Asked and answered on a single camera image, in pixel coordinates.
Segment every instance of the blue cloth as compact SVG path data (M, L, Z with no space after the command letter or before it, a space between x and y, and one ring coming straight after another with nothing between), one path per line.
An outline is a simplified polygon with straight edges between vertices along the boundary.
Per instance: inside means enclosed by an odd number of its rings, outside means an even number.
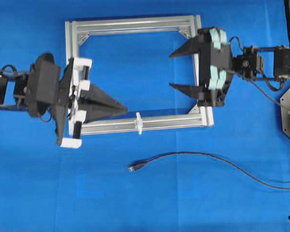
M64 67L66 20L165 15L201 15L203 27L219 26L245 45L289 45L282 0L1 0L0 67L28 70L47 51ZM179 113L195 103L168 86L193 83L190 57L168 59L184 41L176 32L91 37L80 55L94 59L91 81L130 111ZM273 56L265 58L271 75ZM182 155L127 171L159 153L202 151L290 187L290 140L277 106L235 77L214 117L205 129L84 136L69 150L55 145L54 122L0 112L0 232L290 231L290 192L224 163Z

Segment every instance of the white plastic mount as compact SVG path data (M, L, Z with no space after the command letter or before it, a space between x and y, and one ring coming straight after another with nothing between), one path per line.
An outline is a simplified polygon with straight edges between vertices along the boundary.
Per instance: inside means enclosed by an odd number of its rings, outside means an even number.
M73 72L80 72L87 66L89 69L92 67L92 60L86 58L74 58L73 63ZM89 80L72 80L71 85L75 85L75 92L72 93L72 88L70 91L70 95L75 94L75 101L73 103L72 109L69 110L69 114L72 114L71 119L69 119L69 135L73 135L74 132L74 124L76 122L84 122L86 119L86 111L78 110L78 100L81 93L81 90L89 91L90 81ZM66 148L79 148L82 145L81 139L74 138L63 138L61 142L61 147Z
M136 113L136 120L134 121L135 128L139 131L139 135L142 134L143 131L143 120L139 112Z

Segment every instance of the rectangular aluminum frame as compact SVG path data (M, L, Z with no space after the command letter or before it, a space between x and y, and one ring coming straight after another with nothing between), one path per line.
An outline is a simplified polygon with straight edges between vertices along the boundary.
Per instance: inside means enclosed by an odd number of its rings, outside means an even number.
M201 18L197 16L170 16L149 18L128 18L116 20L94 20L65 22L66 32L66 58L67 64L71 57L79 57L79 46L89 36L94 35L116 35L124 33L178 31L186 38L196 36L197 30L201 28ZM199 56L192 56L195 84L199 81ZM80 73L73 72L72 85L78 85ZM213 126L214 118L211 107L198 107L195 105L186 115L155 116L99 120L83 124L81 134L101 134L114 132L128 132L144 130L160 130L186 127ZM69 125L69 133L72 134L73 126Z

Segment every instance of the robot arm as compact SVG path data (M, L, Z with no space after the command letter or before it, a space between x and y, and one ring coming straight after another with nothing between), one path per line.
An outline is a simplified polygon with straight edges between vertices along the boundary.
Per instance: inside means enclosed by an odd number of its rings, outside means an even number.
M40 55L31 65L30 72L18 73L14 66L7 65L0 71L0 110L27 111L31 117L39 118L48 111L56 122L57 144L79 148L83 123L127 112L126 107L90 84L91 65L90 59L71 58L61 80L60 67L54 64L50 53ZM8 67L12 68L13 76L4 74ZM71 86L73 71L83 71L77 86ZM3 104L9 81L15 82L15 105ZM67 119L72 125L72 138L64 138Z

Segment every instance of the screw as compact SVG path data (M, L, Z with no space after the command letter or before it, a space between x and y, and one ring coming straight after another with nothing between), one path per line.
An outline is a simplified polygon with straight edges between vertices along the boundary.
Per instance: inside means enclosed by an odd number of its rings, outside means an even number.
M248 60L244 60L242 65L243 65L243 67L245 67L245 68L248 67L248 66L249 66L249 62L248 62Z

